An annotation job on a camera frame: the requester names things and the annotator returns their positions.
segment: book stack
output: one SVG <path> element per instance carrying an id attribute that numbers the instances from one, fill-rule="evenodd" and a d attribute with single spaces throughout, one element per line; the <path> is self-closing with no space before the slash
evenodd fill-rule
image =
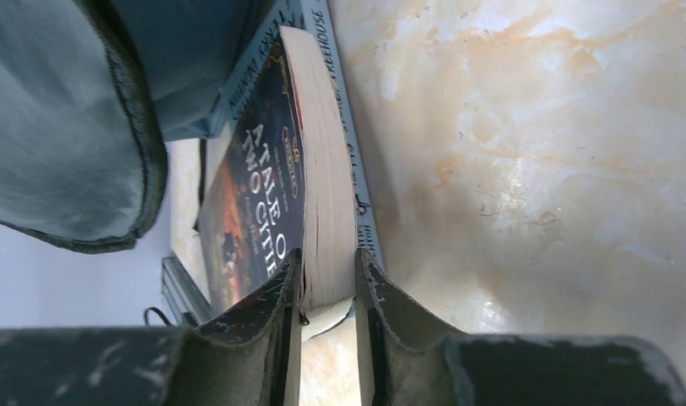
<path id="1" fill-rule="evenodd" d="M 355 249 L 384 260 L 327 2 L 264 1 L 259 12 L 207 119 L 218 137 L 200 141 L 195 231 L 173 249 L 203 262 L 195 280 L 217 315 L 302 248 L 306 339 L 353 315 Z"/>
<path id="2" fill-rule="evenodd" d="M 177 326 L 199 326 L 213 314 L 211 305 L 175 255 L 163 258 L 163 312 Z"/>

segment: white marble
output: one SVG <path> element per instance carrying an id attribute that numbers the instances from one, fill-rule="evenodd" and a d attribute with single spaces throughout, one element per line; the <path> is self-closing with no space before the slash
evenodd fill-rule
<path id="1" fill-rule="evenodd" d="M 330 5 L 392 280 L 468 332 L 646 338 L 686 381 L 686 1 Z M 303 404 L 357 404 L 352 323 L 304 368 Z"/>
<path id="2" fill-rule="evenodd" d="M 168 147 L 168 187 L 171 189 L 171 249 L 206 299 L 208 277 L 200 238 L 193 229 L 198 217 L 200 153 L 198 140 L 172 142 Z"/>

